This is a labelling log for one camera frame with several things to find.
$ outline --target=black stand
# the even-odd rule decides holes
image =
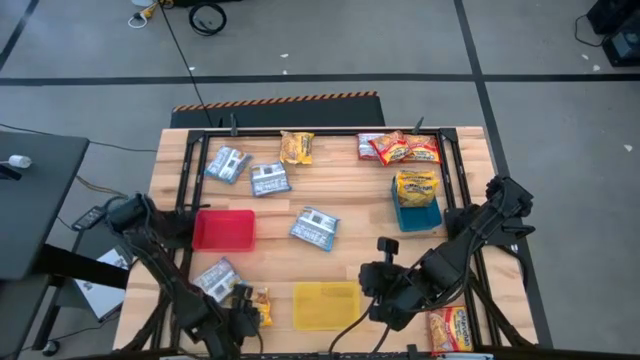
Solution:
[[[49,244],[43,245],[32,272],[85,280],[118,289],[126,289],[129,278],[127,270]]]

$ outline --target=black metal frame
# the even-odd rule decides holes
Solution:
[[[176,197],[176,210],[184,210],[185,207],[191,206],[192,208],[197,208],[200,206],[200,200],[202,196],[202,186],[204,179],[204,170],[207,161],[207,154],[209,149],[209,142],[212,138],[215,137],[230,137],[230,136],[280,136],[280,129],[274,128],[239,128],[233,129],[235,132],[231,131],[232,129],[216,129],[216,130],[190,130],[187,135],[187,146],[185,148],[184,161],[182,165],[182,170],[180,174],[180,184],[178,186],[178,193]],[[309,131],[309,128],[299,128],[299,129],[287,129],[288,131]],[[392,131],[392,130],[402,130],[405,132],[410,132],[411,128],[404,127],[367,127],[367,128],[320,128],[313,129],[312,131],[318,136],[355,136],[358,133],[362,133],[363,131],[371,132],[371,131]],[[469,193],[466,173],[464,171],[464,166],[462,164],[462,154],[460,151],[460,145],[458,143],[457,131],[455,128],[434,128],[434,129],[420,129],[420,135],[432,135],[437,139],[438,148],[440,150],[440,170],[442,172],[443,177],[443,185],[445,196],[447,199],[447,207],[449,209],[454,209],[456,207],[455,196],[453,192],[453,185],[451,181],[451,173],[449,169],[449,164],[447,161],[447,154],[445,151],[444,143],[445,141],[449,141],[451,144],[451,149],[454,158],[454,164],[456,167],[456,173],[459,181],[460,191],[462,194],[463,206],[467,206],[471,204],[471,196]],[[196,172],[196,180],[193,191],[193,198],[191,204],[185,204],[185,197],[188,188],[188,179],[191,171],[191,162],[193,159],[193,152],[195,149],[195,143],[200,142],[200,154],[198,158],[198,166]],[[193,256],[192,249],[186,249],[183,253],[182,263],[180,264],[180,270],[185,275],[189,275],[190,267],[191,267],[191,259]],[[489,283],[486,274],[486,267],[484,263],[484,258],[480,252],[474,254],[474,260],[476,263],[477,271],[478,271],[478,280],[480,284],[483,286],[487,292],[489,292]],[[469,315],[469,325],[472,333],[472,342],[475,348],[479,348],[484,346],[482,342],[482,336],[480,333],[480,328],[478,324],[478,315],[475,305],[475,299],[470,289],[465,291],[465,303],[467,305],[468,315]],[[495,321],[491,318],[490,314],[487,313],[487,320],[489,324],[489,332],[491,336],[491,344],[494,346],[500,346],[500,333],[498,331],[498,327],[495,324]],[[170,347],[177,348],[180,342],[180,329],[178,328],[173,315],[171,315],[171,340]],[[160,323],[156,330],[154,331],[151,349],[158,349],[160,347],[160,339],[162,336],[162,328],[164,326],[164,322]],[[369,357],[388,357],[389,354],[392,353],[378,353],[378,354],[370,354]],[[299,357],[302,354],[288,354],[294,357]]]

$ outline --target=orange snack bag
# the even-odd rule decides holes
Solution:
[[[440,163],[440,154],[435,136],[405,135],[411,153],[404,160],[432,161]]]
[[[392,162],[402,160],[411,153],[409,145],[404,139],[402,131],[397,130],[379,138],[369,140],[369,144],[378,154],[382,165],[387,166]]]
[[[464,306],[448,306],[427,315],[434,353],[473,351],[467,310]]]

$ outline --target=black table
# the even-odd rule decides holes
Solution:
[[[19,350],[49,285],[73,277],[124,288],[127,272],[46,244],[89,146],[85,138],[0,132],[0,161],[31,158],[0,180],[0,357]]]

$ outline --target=blue bin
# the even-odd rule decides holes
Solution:
[[[422,231],[431,230],[434,227],[442,224],[442,216],[440,214],[440,208],[438,207],[438,201],[433,198],[433,201],[427,207],[419,208],[403,208],[400,207],[398,202],[398,192],[396,190],[396,178],[393,178],[391,184],[391,194],[393,197],[393,205],[396,208],[396,217],[398,218],[398,225],[403,232],[410,231]]]

